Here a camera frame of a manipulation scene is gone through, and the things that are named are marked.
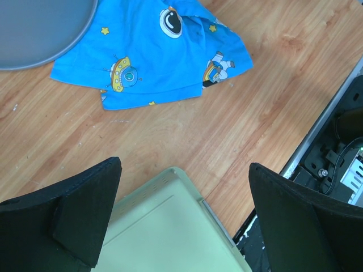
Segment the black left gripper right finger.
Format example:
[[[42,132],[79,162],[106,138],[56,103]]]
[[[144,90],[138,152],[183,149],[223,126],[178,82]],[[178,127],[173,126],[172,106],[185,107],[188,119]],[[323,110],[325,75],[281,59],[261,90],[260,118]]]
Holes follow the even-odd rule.
[[[272,271],[362,271],[362,208],[259,163],[248,180]]]

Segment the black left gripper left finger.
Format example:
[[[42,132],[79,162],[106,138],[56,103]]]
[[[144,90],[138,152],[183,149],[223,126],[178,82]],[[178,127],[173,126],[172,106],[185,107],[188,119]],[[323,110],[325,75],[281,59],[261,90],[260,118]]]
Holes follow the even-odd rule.
[[[65,180],[1,202],[1,271],[91,271],[121,177],[108,158]]]

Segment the light green plastic basket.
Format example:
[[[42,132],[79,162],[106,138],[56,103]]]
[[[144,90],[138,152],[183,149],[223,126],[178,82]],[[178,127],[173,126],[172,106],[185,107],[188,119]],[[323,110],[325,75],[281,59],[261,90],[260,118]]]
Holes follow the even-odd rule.
[[[96,271],[250,271],[187,174],[170,167],[113,207]]]

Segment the grey plastic bin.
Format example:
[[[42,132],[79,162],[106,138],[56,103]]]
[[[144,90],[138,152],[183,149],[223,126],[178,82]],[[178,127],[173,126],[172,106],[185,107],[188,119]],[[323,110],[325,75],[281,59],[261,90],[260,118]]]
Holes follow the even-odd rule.
[[[1,70],[38,67],[87,32],[97,1],[1,1]]]

